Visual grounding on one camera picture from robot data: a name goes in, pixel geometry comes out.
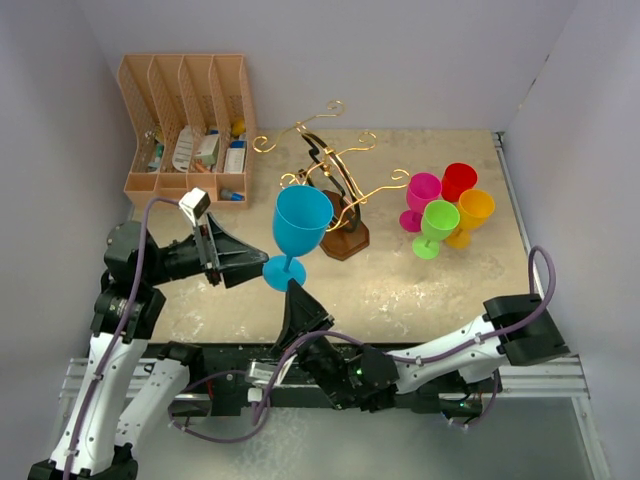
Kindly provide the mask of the blue wine glass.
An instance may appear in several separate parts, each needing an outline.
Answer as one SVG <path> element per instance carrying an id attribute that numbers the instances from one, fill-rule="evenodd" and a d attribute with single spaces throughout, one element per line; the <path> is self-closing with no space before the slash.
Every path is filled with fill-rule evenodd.
<path id="1" fill-rule="evenodd" d="M 300 285 L 305 283 L 307 274 L 299 258 L 319 246 L 333 215 L 329 198 L 314 187 L 293 185 L 280 191 L 274 207 L 272 233 L 282 254 L 271 257 L 262 271 L 271 288 L 286 292 L 290 280 Z"/>

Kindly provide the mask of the green wine glass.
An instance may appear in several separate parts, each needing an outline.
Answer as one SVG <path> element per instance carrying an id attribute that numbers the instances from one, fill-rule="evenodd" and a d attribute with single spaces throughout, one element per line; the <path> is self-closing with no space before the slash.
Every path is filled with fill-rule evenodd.
<path id="1" fill-rule="evenodd" d="M 421 235 L 412 242 L 414 254 L 425 260 L 436 258 L 441 242 L 457 228 L 459 222 L 460 213 L 453 203 L 446 200 L 430 202 L 421 220 Z"/>

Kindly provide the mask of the pink wine glass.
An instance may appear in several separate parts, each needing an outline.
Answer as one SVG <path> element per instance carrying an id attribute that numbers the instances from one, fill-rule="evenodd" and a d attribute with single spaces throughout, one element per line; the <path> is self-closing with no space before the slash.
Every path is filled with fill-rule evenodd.
<path id="1" fill-rule="evenodd" d="M 399 217 L 400 226 L 407 232 L 419 232 L 426 206 L 437 200 L 441 192 L 442 183 L 436 175 L 428 172 L 413 175 L 406 192 L 408 209 Z"/>

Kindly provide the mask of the yellow wine glass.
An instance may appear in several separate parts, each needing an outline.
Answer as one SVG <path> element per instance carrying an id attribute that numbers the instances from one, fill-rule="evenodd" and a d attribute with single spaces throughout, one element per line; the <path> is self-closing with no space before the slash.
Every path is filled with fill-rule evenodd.
<path id="1" fill-rule="evenodd" d="M 480 189 L 464 191 L 458 200 L 460 221 L 445 243 L 456 249 L 464 249 L 471 243 L 471 232 L 480 228 L 494 213 L 495 201 L 491 194 Z"/>

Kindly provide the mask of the red wine glass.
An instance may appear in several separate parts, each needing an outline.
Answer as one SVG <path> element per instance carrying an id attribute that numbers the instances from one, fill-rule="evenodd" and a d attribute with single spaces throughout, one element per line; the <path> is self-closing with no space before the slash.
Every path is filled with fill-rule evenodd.
<path id="1" fill-rule="evenodd" d="M 448 165 L 441 179 L 441 195 L 444 200 L 456 203 L 460 195 L 466 190 L 472 189 L 478 180 L 476 170 L 461 162 Z"/>

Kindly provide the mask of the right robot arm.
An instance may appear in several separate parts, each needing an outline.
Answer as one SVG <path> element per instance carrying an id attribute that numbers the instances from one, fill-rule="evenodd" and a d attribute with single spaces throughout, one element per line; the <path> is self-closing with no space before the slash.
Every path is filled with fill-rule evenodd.
<path id="1" fill-rule="evenodd" d="M 383 351 L 349 338 L 356 353 L 346 358 L 330 341 L 333 316 L 290 281 L 271 354 L 281 362 L 296 358 L 333 408 L 376 412 L 442 376 L 452 389 L 467 391 L 502 365 L 531 366 L 568 354 L 547 305 L 537 293 L 495 297 L 485 301 L 484 314 L 436 340 Z"/>

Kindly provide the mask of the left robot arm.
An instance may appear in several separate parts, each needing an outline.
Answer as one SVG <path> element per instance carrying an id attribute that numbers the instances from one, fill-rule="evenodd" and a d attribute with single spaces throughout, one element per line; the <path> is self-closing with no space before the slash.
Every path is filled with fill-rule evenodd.
<path id="1" fill-rule="evenodd" d="M 181 390 L 194 392 L 206 378 L 202 349 L 170 342 L 133 400 L 126 399 L 166 302 L 160 285 L 204 275 L 213 286 L 233 288 L 259 277 L 267 260 L 265 252 L 226 232 L 210 213 L 184 240 L 165 247 L 157 245 L 145 222 L 114 227 L 76 403 L 51 456 L 34 464 L 29 478 L 136 478 L 138 450 L 153 421 Z"/>

